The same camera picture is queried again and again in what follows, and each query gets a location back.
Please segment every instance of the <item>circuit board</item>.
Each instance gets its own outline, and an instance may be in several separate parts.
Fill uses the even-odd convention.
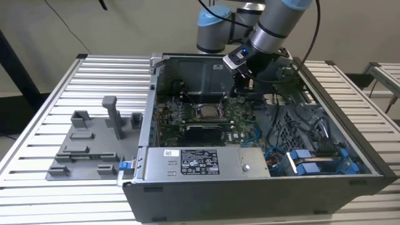
[[[225,97],[219,103],[183,103],[173,97],[159,104],[161,146],[227,146],[265,148],[251,104]]]

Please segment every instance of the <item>gray plastic part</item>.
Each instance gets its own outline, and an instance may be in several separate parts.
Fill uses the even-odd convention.
[[[133,116],[131,116],[133,128],[141,127],[142,119],[143,119],[143,115],[141,112],[133,113]]]
[[[73,159],[69,154],[58,154],[55,160],[58,161],[58,163],[73,163]]]
[[[115,135],[121,140],[125,138],[125,133],[122,130],[122,124],[121,124],[122,118],[121,118],[121,113],[118,112],[117,109],[117,104],[118,104],[118,97],[105,96],[102,105],[105,108],[107,108],[111,126],[114,128]]]
[[[115,152],[105,152],[101,156],[103,162],[119,162],[121,158]]]
[[[73,133],[70,138],[73,140],[87,140],[87,139],[94,139],[95,135],[93,132],[87,132],[87,133]]]
[[[86,128],[71,129],[57,154],[53,167],[67,167],[69,173],[54,172],[50,169],[47,180],[115,180],[118,178],[121,161],[134,160],[138,155],[141,126],[133,128],[130,118],[121,118],[122,131],[126,138],[119,140],[115,129],[107,126],[110,118],[82,117]],[[93,139],[71,139],[73,134],[94,134]],[[99,165],[113,165],[115,172],[99,173]],[[133,178],[133,173],[125,173],[125,179]]]
[[[69,176],[70,170],[67,166],[51,166],[50,174],[53,176]]]
[[[66,153],[89,153],[90,148],[87,146],[79,146],[79,147],[69,147],[66,146],[66,149],[63,150]]]
[[[87,128],[86,122],[91,120],[89,111],[75,111],[71,116],[71,122],[75,128]]]
[[[118,174],[118,171],[114,167],[114,165],[107,164],[107,165],[99,165],[98,166],[98,173],[101,176],[103,175],[115,175]]]

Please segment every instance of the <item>slotted aluminum table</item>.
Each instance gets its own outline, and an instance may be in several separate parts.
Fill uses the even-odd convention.
[[[400,175],[400,129],[337,66],[307,67],[374,148]],[[75,110],[106,116],[105,95],[119,98],[123,116],[143,112],[150,57],[90,55],[77,59],[41,111],[0,162],[0,224],[139,225],[115,180],[47,181],[46,173],[71,126]],[[357,198],[334,215],[195,221],[169,224],[400,224],[400,182]]]

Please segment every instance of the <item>power supply label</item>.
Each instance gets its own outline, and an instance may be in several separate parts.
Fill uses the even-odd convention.
[[[183,175],[218,175],[221,173],[218,150],[182,150]]]

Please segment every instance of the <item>wire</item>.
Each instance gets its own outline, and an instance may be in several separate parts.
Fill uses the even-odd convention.
[[[331,138],[333,138],[333,136],[331,136],[331,133],[333,133],[333,131],[331,131],[331,121],[330,121],[330,119],[329,119],[326,116],[322,116],[322,117],[319,117],[319,118],[315,120],[315,122],[314,122],[313,125],[311,125],[310,132],[314,132],[314,130],[315,130],[317,126],[318,126],[318,123],[319,123],[322,120],[326,120],[326,122],[327,122],[327,130],[329,130],[329,137],[327,137],[327,138],[331,139]]]
[[[305,66],[307,58],[311,54],[311,51],[313,51],[313,48],[314,48],[314,45],[315,45],[315,41],[318,40],[318,36],[319,36],[319,32],[321,32],[321,0],[315,0],[315,2],[317,2],[317,5],[318,5],[318,24],[317,24],[317,27],[315,27],[315,32],[314,32],[311,45],[309,47],[307,53],[306,53],[303,61],[302,61],[302,67]]]
[[[14,138],[13,136],[9,136],[9,135],[6,135],[6,134],[3,134],[3,133],[0,133],[0,137],[2,137],[2,136],[3,136],[3,137],[7,137],[7,138],[10,138],[10,139],[13,139],[13,140],[15,140],[15,141],[18,140],[18,139]]]
[[[377,84],[378,84],[378,80],[375,81],[374,86],[373,86],[373,88],[371,88],[371,92],[370,92],[369,98],[371,98],[371,96],[373,96],[373,93],[374,93],[374,89],[375,89]]]
[[[266,141],[267,141],[267,144],[269,144],[270,147],[274,146],[271,144],[271,142],[270,142],[270,137],[271,137],[273,130],[274,130],[275,126],[277,126],[279,114],[281,114],[281,101],[279,101],[279,98],[277,97],[277,111],[275,111],[275,116],[274,116],[271,128],[270,128],[267,136],[266,136]]]
[[[182,92],[186,94],[186,96],[187,96],[189,99],[193,101],[193,103],[197,104],[197,102],[195,102],[194,99],[190,97],[190,95],[189,95],[185,91],[182,91]]]
[[[313,118],[311,118],[310,120],[307,120],[305,117],[302,117],[302,115],[301,115],[301,113],[299,113],[299,111],[298,111],[298,107],[297,107],[297,106],[294,107],[294,112],[295,112],[295,115],[299,117],[299,119],[303,121],[303,123],[306,123],[307,126],[311,126],[310,120],[311,120]]]
[[[387,110],[386,110],[386,114],[389,114],[391,108],[393,108],[393,104],[389,105],[389,108],[387,108]]]
[[[81,40],[81,38],[75,35],[75,33],[73,32],[69,24],[66,23],[66,21],[63,20],[61,14],[58,13],[58,11],[55,10],[55,8],[51,6],[51,4],[49,3],[49,0],[45,0],[46,4],[50,6],[50,8],[53,9],[53,11],[55,12],[55,14],[58,15],[58,17],[61,18],[62,22],[65,23],[67,29],[70,30],[70,33],[75,36],[75,38],[79,40],[79,42],[82,43],[82,45],[85,46],[85,48],[87,49],[89,53],[93,54],[93,52],[90,51],[89,47],[86,46],[86,44],[83,43],[83,41]]]
[[[246,24],[243,24],[243,23],[241,23],[241,22],[238,22],[238,21],[230,20],[230,19],[227,19],[227,18],[225,18],[225,17],[217,15],[217,14],[210,10],[210,8],[206,6],[206,4],[203,3],[202,0],[198,0],[198,2],[199,2],[201,5],[203,6],[203,8],[209,11],[209,13],[210,13],[211,15],[214,15],[217,18],[219,18],[221,20],[227,21],[227,22],[230,22],[230,23],[234,23],[234,24],[237,24],[237,25],[239,25],[239,26],[242,26],[242,27],[246,27],[246,28],[250,29],[250,30],[254,30],[254,27],[253,27],[253,26],[249,26],[249,25],[246,25]]]
[[[286,79],[283,81],[266,81],[266,80],[262,80],[262,79],[257,78],[255,76],[249,76],[249,78],[253,79],[257,82],[261,82],[261,83],[290,83],[290,82],[293,82],[294,80],[298,79],[297,77],[293,77],[293,78]]]
[[[265,155],[266,158],[270,157],[270,154],[273,153],[273,150],[275,150],[275,149],[281,149],[281,146],[273,146],[273,147],[269,149],[269,151],[266,152],[266,155]]]
[[[255,141],[255,140],[258,140],[259,138],[261,138],[261,131],[259,131],[259,129],[257,129],[257,137],[253,138],[253,139],[249,139],[249,140],[245,142],[243,147],[247,148],[249,143],[253,142],[253,141]]]

